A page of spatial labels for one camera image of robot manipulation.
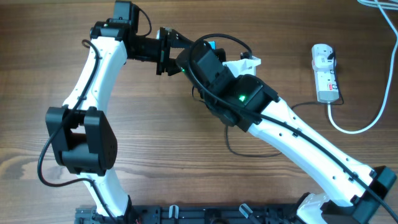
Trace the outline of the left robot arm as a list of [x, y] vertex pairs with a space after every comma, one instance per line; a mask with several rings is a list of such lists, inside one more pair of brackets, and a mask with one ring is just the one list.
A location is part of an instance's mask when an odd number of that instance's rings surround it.
[[130, 1], [116, 1], [113, 16], [98, 21], [83, 41], [89, 54], [69, 97], [45, 115], [52, 148], [60, 166], [84, 182], [96, 203], [94, 218], [101, 223], [136, 219], [131, 199], [114, 170], [118, 142], [106, 118], [114, 84], [129, 59], [154, 62], [157, 74], [179, 72], [170, 57], [173, 48], [186, 49], [191, 41], [176, 30], [162, 27], [157, 37], [138, 34], [142, 9]]

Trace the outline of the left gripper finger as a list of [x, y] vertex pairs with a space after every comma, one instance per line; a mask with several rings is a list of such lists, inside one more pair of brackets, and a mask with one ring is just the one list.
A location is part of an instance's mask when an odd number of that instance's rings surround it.
[[175, 49], [187, 49], [193, 44], [192, 40], [186, 38], [175, 29], [169, 32], [169, 41], [170, 47]]
[[177, 65], [174, 58], [170, 58], [167, 65], [167, 75], [172, 76], [181, 72], [181, 68]]

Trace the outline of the turquoise screen smartphone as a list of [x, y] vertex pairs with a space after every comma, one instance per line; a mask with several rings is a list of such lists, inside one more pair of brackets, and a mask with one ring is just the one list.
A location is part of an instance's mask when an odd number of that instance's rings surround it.
[[212, 48], [213, 50], [216, 49], [216, 42], [215, 42], [215, 41], [209, 41], [208, 43], [209, 43], [209, 45], [211, 46], [211, 48]]

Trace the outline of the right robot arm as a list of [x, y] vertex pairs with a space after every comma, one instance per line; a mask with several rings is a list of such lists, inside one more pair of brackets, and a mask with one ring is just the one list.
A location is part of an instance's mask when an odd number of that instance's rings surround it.
[[367, 223], [396, 181], [389, 168], [372, 168], [340, 151], [302, 121], [256, 76], [251, 51], [227, 61], [204, 41], [183, 50], [176, 63], [198, 89], [206, 107], [227, 126], [237, 126], [275, 147], [321, 188], [298, 203], [302, 223]]

